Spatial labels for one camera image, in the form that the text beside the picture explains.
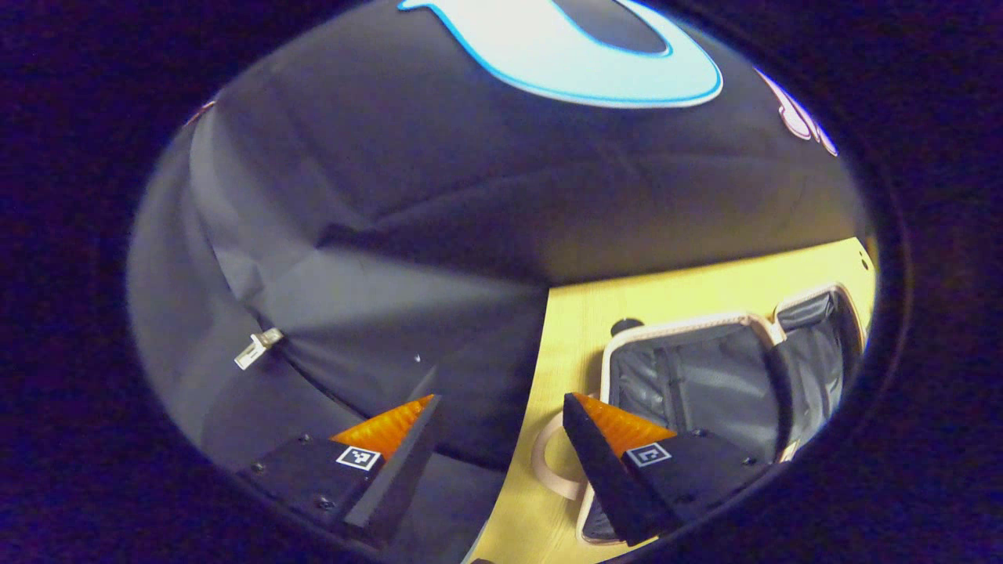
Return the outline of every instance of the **metal clip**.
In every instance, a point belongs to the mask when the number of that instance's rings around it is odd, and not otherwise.
[[[265,351],[272,348],[275,343],[282,340],[284,336],[282,331],[276,327],[272,327],[264,333],[254,333],[251,335],[251,344],[238,354],[237,358],[234,358],[234,362],[237,362],[241,370],[247,370],[248,366],[253,364],[262,354],[265,354]]]

